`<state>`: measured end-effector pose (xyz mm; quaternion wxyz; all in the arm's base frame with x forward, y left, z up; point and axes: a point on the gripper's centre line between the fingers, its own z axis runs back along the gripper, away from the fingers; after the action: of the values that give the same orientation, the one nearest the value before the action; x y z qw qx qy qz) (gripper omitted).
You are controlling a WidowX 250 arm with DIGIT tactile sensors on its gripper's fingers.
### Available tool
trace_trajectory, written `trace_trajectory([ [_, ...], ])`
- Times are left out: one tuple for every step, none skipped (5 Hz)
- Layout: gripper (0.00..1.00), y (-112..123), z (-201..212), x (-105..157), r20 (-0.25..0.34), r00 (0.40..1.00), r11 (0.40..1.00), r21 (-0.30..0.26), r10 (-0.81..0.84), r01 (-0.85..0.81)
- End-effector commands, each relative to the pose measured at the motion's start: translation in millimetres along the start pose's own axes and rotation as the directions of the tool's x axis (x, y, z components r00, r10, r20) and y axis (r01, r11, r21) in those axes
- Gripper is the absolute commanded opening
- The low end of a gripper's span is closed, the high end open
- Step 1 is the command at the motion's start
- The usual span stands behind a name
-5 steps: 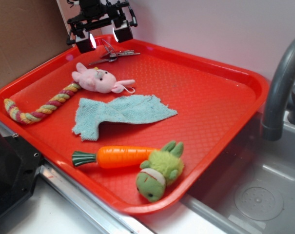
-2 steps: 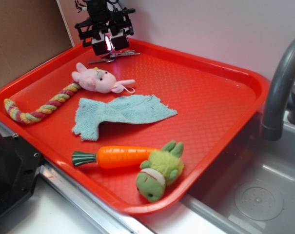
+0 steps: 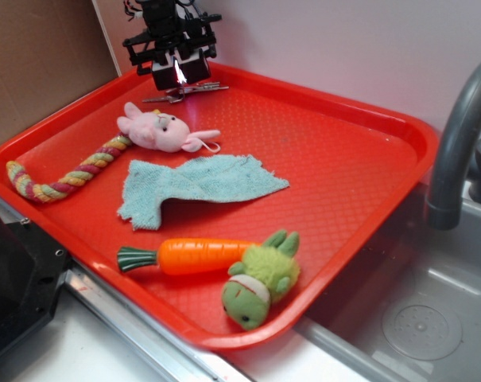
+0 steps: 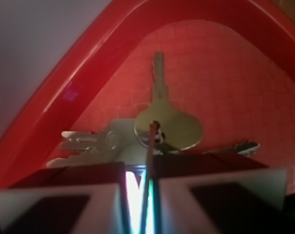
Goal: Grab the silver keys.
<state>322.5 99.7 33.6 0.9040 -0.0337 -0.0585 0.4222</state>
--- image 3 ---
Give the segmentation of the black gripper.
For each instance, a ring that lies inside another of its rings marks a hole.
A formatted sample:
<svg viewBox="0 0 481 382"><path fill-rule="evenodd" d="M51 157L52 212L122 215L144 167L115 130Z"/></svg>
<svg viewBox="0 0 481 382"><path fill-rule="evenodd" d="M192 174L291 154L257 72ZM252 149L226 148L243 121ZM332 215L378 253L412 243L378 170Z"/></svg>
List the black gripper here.
<svg viewBox="0 0 481 382"><path fill-rule="evenodd" d="M140 34L124 40L122 46L139 76L152 73L157 90L180 87L174 60L187 84L211 76L208 58L217 57L216 37L211 25L221 21L220 14L177 14L151 17Z"/></svg>

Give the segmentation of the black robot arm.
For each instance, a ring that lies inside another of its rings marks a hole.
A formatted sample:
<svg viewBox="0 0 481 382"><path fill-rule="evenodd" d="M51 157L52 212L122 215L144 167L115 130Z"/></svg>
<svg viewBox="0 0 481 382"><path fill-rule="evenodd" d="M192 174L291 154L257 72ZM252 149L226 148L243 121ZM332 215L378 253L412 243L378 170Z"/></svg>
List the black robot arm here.
<svg viewBox="0 0 481 382"><path fill-rule="evenodd" d="M211 77L208 63L217 56L212 24L221 14L202 11L194 1L124 1L131 20L141 18L143 31L122 46L139 76L152 76L156 89L169 90Z"/></svg>

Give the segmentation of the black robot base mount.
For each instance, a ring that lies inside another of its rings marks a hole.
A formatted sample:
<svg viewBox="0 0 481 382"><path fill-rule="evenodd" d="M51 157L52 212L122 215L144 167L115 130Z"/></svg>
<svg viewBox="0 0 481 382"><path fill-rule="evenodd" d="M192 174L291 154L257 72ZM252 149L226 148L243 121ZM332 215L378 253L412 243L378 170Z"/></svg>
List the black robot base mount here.
<svg viewBox="0 0 481 382"><path fill-rule="evenodd" d="M0 358L53 319L69 262L37 224L0 217Z"/></svg>

